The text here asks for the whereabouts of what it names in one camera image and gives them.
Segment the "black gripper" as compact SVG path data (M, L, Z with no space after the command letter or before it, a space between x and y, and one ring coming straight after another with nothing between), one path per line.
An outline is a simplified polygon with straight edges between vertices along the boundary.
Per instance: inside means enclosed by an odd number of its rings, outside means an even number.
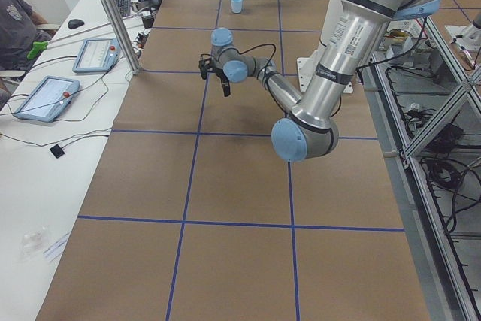
M221 83L221 87L222 87L222 91L223 91L223 96L224 97L229 97L231 95L231 87L230 87L230 83L229 83L229 80L227 78L227 76L225 75L224 71L222 68L220 68L216 62L212 61L213 63L213 72L219 79L220 79L220 83Z

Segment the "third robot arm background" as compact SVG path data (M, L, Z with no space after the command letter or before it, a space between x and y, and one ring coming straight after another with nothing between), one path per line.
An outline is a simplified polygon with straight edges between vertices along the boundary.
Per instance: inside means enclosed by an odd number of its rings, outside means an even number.
M461 27L455 32L452 43L457 44L461 49L478 50L480 48L480 13L478 13L471 23Z

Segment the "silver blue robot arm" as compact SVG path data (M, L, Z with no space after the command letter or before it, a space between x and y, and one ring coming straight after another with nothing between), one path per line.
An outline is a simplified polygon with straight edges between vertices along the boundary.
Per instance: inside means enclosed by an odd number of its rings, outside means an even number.
M212 66L230 83L256 78L286 112L271 130L277 155L288 162L324 156L338 142L331 113L361 61L379 44L381 28L393 20L427 17L440 0L340 0L343 11L326 48L313 69L305 92L299 92L271 60L245 56L233 44L227 28L211 34Z

